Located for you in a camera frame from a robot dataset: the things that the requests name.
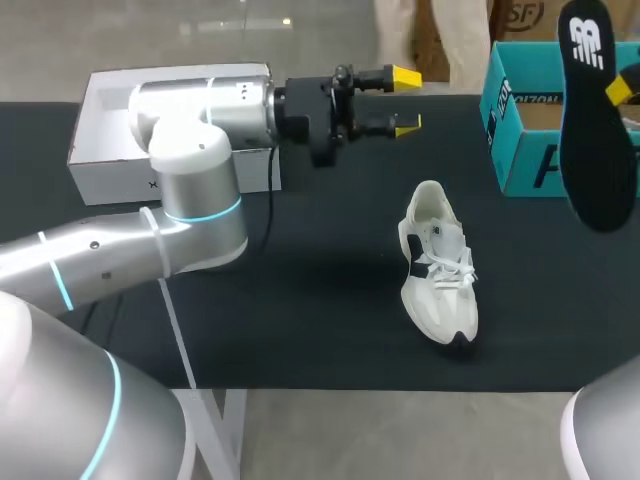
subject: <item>black insole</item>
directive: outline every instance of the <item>black insole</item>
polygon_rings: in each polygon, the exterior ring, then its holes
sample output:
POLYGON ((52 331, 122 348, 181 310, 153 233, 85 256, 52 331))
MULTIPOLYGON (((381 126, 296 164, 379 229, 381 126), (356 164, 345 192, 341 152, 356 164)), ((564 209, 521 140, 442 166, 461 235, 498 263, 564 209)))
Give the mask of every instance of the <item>black insole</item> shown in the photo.
POLYGON ((562 9, 558 40, 565 77, 560 168, 580 220, 597 231, 622 227, 633 210, 637 160, 606 88, 616 77, 613 27, 599 0, 562 9))

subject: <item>black cable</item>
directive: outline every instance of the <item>black cable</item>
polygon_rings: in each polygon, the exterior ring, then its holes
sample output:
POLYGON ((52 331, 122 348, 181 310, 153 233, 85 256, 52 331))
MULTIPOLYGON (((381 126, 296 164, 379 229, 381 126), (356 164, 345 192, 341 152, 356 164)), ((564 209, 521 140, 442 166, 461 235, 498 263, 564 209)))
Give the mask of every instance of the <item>black cable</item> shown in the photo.
POLYGON ((115 331, 116 322, 120 317, 120 310, 122 310, 122 294, 118 294, 116 297, 116 306, 113 309, 113 315, 111 315, 111 322, 109 323, 109 329, 107 330, 107 339, 104 342, 102 348, 109 350, 111 347, 111 341, 113 340, 113 332, 115 331))
POLYGON ((87 336, 87 330, 89 330, 89 323, 91 323, 91 319, 93 318, 93 313, 96 311, 96 307, 98 306, 98 302, 93 302, 87 310, 82 323, 80 324, 80 335, 87 336))
POLYGON ((269 190, 269 213, 267 216, 267 226, 262 236, 262 242, 260 243, 260 249, 258 253, 264 253, 269 243, 269 237, 271 236, 271 226, 273 225, 273 157, 276 153, 276 147, 272 147, 269 152, 269 163, 267 165, 267 188, 269 190))

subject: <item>concrete floor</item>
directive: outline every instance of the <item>concrete floor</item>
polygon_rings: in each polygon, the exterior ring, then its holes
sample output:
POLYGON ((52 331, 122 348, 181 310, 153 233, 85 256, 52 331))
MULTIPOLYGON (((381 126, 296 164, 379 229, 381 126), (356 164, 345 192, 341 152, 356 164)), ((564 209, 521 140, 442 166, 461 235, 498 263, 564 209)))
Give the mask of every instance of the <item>concrete floor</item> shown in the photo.
MULTIPOLYGON (((281 83, 372 67, 374 19, 370 0, 7 0, 0 100, 80 101, 95 70, 259 60, 281 83)), ((253 391, 244 478, 564 480, 568 398, 253 391)))
POLYGON ((569 394, 259 390, 245 480, 566 480, 569 394))

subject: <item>teal shoe box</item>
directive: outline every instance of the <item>teal shoe box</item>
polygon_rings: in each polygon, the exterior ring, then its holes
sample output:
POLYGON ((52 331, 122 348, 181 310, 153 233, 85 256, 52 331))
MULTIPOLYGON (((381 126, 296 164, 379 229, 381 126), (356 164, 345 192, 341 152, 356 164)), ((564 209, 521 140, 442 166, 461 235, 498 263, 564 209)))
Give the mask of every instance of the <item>teal shoe box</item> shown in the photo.
MULTIPOLYGON (((635 42, 616 45, 618 71, 640 62, 639 47, 635 42)), ((480 113, 505 195, 567 196, 558 166, 563 90, 557 42, 494 44, 480 113)), ((625 116, 640 119, 640 106, 623 108, 625 116)), ((640 130, 629 134, 640 153, 640 130)))

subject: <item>black table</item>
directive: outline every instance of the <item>black table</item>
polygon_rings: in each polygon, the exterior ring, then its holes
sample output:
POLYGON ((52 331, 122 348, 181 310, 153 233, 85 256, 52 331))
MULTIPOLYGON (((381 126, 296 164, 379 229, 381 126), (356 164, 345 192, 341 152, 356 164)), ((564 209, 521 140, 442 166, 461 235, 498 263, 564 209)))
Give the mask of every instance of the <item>black table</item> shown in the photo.
MULTIPOLYGON (((477 97, 360 97, 421 113, 399 141, 362 140, 333 169, 282 149, 264 255, 266 194, 245 195, 250 251, 219 273, 168 281, 202 388, 575 390, 640 352, 640 223, 597 235, 561 199, 503 197, 477 97), (475 355, 455 360, 404 312, 397 224, 415 186, 440 181, 463 222, 479 281, 475 355)), ((65 162, 72 104, 0 107, 0 242, 139 205, 85 207, 65 162)), ((87 308, 63 321, 83 329, 87 308)), ((101 301, 89 338, 171 388, 186 376, 157 282, 101 301)))

